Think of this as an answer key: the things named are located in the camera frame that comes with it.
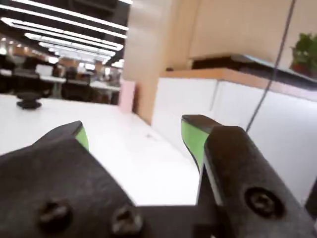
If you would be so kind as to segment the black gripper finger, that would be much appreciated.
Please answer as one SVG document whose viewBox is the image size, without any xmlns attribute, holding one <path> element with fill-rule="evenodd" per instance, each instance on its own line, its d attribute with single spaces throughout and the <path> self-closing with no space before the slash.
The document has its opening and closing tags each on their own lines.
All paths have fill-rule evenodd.
<svg viewBox="0 0 317 238">
<path fill-rule="evenodd" d="M 314 238 L 315 223 L 244 129 L 183 115 L 183 142 L 207 175 L 228 234 L 235 238 Z"/>
<path fill-rule="evenodd" d="M 3 238 L 138 238 L 144 220 L 86 145 L 82 123 L 0 158 Z"/>
</svg>

